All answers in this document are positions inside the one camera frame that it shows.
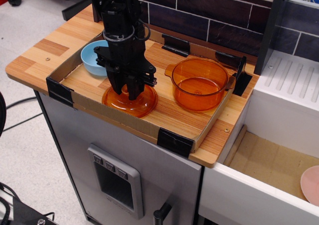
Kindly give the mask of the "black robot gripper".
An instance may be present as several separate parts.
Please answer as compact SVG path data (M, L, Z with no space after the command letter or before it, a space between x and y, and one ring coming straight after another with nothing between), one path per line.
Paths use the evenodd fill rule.
M126 84L129 100L134 101L144 91L145 85L157 84L156 68L145 58L145 41L131 35L118 39L103 36L108 47L95 47L97 64L107 71L112 89L120 95Z

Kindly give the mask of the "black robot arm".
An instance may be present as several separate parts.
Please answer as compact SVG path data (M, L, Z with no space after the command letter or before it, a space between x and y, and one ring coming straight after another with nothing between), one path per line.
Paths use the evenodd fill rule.
M104 25L108 47L95 47L97 64L106 69L112 89L120 95L127 87L129 100L136 100L145 86L157 83L153 66L145 58L150 29L141 20L139 0L91 0L95 15Z

